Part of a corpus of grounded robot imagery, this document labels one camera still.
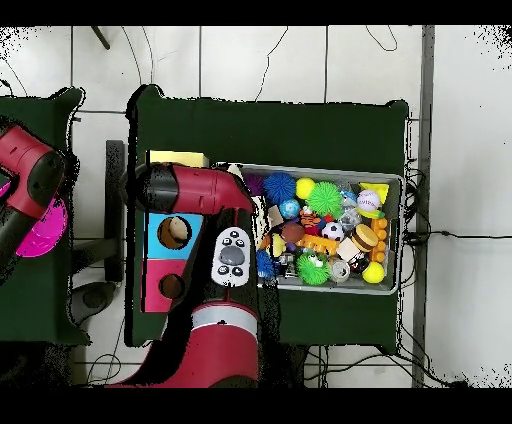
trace dark green table surface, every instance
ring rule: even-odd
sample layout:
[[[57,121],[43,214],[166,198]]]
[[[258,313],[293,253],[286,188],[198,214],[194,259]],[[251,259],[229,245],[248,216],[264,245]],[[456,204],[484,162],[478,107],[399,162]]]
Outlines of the dark green table surface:
[[[82,96],[81,90],[71,88],[48,99],[0,97],[0,115],[18,120],[50,146],[65,150],[68,120]],[[0,184],[6,181],[0,175]],[[65,201],[69,211],[68,199]],[[69,246],[68,227],[50,253],[22,259],[0,286],[0,340],[88,343],[86,333],[71,323],[66,311]]]
[[[202,152],[216,161],[382,172],[403,175],[408,106],[349,103],[294,105],[163,97],[134,93],[137,160],[146,150]],[[136,212],[133,343],[158,339],[165,314],[140,312],[143,213]],[[389,296],[281,290],[281,341],[380,345],[395,352],[397,294]]]

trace baseball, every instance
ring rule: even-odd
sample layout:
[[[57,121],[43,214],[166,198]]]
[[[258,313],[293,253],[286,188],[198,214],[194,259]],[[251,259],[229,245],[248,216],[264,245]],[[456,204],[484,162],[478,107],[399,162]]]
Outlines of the baseball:
[[[379,195],[373,190],[363,190],[357,196],[357,206],[365,212],[372,212],[380,207]]]

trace table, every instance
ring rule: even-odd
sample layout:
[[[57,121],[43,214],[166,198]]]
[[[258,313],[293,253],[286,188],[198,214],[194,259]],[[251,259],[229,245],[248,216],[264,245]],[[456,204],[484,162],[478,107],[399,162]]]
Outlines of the table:
[[[155,85],[129,101],[129,166],[147,150],[202,152],[216,161],[404,174],[408,106],[227,102],[167,99]],[[166,314],[140,312],[144,214],[136,211],[129,240],[125,342],[159,339]],[[303,345],[375,345],[396,351],[397,293],[370,296],[280,292],[281,342]]]

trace tennis ball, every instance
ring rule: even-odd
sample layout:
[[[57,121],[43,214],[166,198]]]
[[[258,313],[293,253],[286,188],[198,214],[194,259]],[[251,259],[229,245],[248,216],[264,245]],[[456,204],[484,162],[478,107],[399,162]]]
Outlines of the tennis ball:
[[[363,271],[363,280],[370,284],[379,284],[384,280],[384,267],[378,262],[370,262]]]
[[[307,199],[314,187],[315,182],[311,178],[299,178],[297,180],[297,197],[303,200]]]

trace soccer ball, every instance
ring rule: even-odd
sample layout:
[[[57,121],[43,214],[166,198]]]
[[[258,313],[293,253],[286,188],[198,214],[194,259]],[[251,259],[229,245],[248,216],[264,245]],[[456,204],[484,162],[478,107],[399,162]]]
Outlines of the soccer ball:
[[[322,237],[330,240],[341,241],[345,237],[343,228],[339,222],[329,222],[322,230]]]

